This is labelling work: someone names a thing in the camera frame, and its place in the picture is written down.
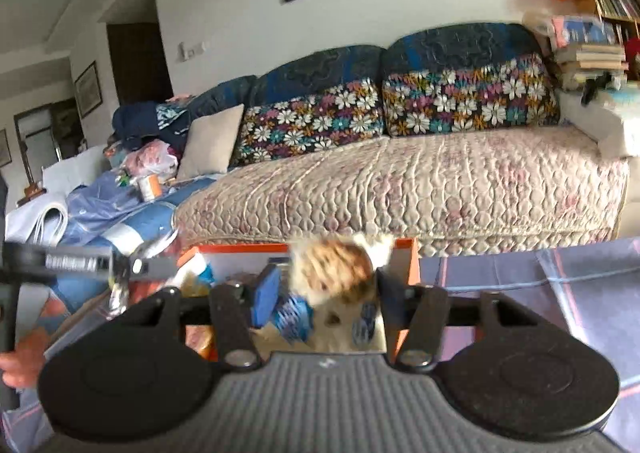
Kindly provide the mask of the person left hand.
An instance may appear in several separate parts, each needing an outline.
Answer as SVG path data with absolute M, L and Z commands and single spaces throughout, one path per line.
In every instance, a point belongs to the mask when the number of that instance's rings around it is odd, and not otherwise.
M 10 388 L 35 388 L 41 369 L 46 363 L 44 352 L 49 347 L 50 336 L 38 327 L 31 331 L 12 352 L 4 352 L 0 357 L 2 381 Z

